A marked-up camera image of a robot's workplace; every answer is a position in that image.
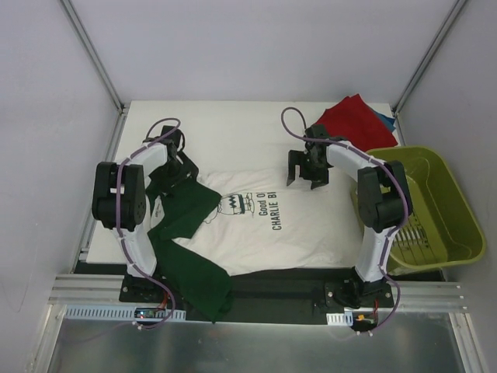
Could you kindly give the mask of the white and green t-shirt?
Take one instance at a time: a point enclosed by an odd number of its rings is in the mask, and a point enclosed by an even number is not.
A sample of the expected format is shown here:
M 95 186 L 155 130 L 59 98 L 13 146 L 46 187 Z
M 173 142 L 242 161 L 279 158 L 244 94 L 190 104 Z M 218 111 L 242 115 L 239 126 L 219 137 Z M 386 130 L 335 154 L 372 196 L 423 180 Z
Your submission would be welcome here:
M 234 276 L 262 270 L 342 268 L 363 241 L 349 195 L 353 181 L 332 169 L 325 186 L 287 182 L 284 169 L 212 172 L 146 194 L 148 237 L 172 288 L 211 322 L 230 311 Z

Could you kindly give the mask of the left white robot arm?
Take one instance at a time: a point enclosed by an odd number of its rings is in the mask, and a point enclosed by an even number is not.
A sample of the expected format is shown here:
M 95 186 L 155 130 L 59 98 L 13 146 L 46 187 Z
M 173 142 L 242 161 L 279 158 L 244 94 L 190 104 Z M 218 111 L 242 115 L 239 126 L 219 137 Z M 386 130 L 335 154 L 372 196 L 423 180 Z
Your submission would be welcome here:
M 139 148 L 119 162 L 100 162 L 92 195 L 92 216 L 113 233 L 127 261 L 127 272 L 143 277 L 137 293 L 146 302 L 158 301 L 164 284 L 152 276 L 157 260 L 145 219 L 151 206 L 146 189 L 155 182 L 159 193 L 168 194 L 198 168 L 182 149 L 185 137 L 176 126 L 163 126 L 157 137 L 147 136 Z

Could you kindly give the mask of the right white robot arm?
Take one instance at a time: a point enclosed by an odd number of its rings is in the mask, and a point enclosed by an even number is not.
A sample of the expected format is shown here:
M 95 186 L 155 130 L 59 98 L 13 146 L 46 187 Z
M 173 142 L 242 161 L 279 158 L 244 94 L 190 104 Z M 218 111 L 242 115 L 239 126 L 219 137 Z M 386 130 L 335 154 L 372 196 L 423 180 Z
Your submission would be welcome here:
M 319 124 L 304 130 L 305 150 L 288 152 L 287 185 L 296 177 L 311 182 L 311 189 L 329 182 L 335 167 L 356 181 L 357 208 L 364 225 L 363 243 L 355 264 L 361 281 L 349 289 L 351 301 L 368 306 L 377 297 L 373 282 L 386 274 L 393 238 L 412 213 L 405 169 L 399 161 L 384 161 L 359 150 L 350 141 L 331 137 Z

